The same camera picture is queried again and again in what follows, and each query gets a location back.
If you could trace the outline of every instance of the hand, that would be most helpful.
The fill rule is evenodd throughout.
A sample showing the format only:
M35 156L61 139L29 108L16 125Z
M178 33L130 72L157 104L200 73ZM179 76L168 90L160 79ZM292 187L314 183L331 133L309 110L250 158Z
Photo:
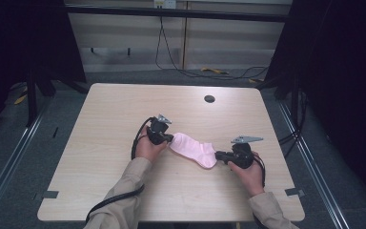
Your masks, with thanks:
M228 165L230 166L231 170L239 176L251 198L258 194L264 193L262 184L262 170L257 162L254 161L247 169L242 169L231 161L228 162Z
M151 163L154 163L160 152L166 148L166 145L166 141L159 145L153 145L147 136L147 126L145 126L136 145L135 157L144 157Z

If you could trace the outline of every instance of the beige sleeve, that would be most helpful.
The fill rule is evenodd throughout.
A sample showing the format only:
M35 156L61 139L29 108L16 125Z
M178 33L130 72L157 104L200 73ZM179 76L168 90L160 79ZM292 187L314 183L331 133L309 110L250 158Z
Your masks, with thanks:
M263 225L270 229L297 228L288 219L284 218L283 212L273 193L262 193L248 200L254 215Z
M105 199L129 193L141 187L152 164L143 157L132 160L123 176L106 194ZM125 198L108 204L90 214L85 229L136 228L138 225L138 206L140 198Z

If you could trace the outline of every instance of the gray carpet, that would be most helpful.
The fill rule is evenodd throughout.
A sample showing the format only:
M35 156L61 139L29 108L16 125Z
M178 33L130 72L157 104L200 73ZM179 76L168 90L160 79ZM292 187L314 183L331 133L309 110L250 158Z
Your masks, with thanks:
M259 72L260 70L251 70L247 75L254 75ZM231 71L231 73L242 75L244 70ZM89 87L97 82L242 88L254 87L255 85L246 78L231 81L190 78L174 70L89 73L87 78L89 83L87 85L82 84L82 86ZM54 84L57 93L51 99L48 111L44 114L29 148L0 201L0 228L82 228L84 225L82 222L43 222L38 220L36 214L41 202L32 199L36 193L47 190L71 134L74 122L86 98L84 94L79 94L68 86L58 82L54 82ZM266 89L262 91L262 95L277 138L282 138L290 132L278 107L278 102L273 96L274 91L275 89ZM0 170L13 151L16 140L23 134L24 126L27 123L27 103L24 102L17 106L12 105L13 99L20 92L15 90L10 94L7 108L0 116ZM344 164L336 148L327 140L324 130L314 116L311 107L308 107L302 134L350 227L366 228L366 188ZM291 144L292 142L282 145L282 151L287 152ZM335 228L296 147L289 154L287 163L295 187L302 189L306 194L301 198L306 218L295 224L301 228ZM193 224L191 228L219 228L218 226L214 224ZM140 224L140 228L172 228L172 226L156 223ZM254 223L241 223L241 228L257 227Z

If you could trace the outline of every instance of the person's left hand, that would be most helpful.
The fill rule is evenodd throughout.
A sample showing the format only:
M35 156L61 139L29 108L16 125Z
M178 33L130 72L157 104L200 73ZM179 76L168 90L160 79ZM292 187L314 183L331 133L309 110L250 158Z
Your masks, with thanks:
M147 136L147 126L141 131L141 136L136 145L135 157L144 157L151 163L154 163L160 152L167 146L167 141L162 142L159 145L153 145Z

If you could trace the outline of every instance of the pink sock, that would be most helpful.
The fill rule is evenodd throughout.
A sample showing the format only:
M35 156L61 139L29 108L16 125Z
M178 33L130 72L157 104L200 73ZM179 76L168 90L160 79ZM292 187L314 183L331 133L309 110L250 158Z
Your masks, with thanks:
M210 169L216 164L215 150L211 143L200 143L185 134L176 133L169 147L204 168Z

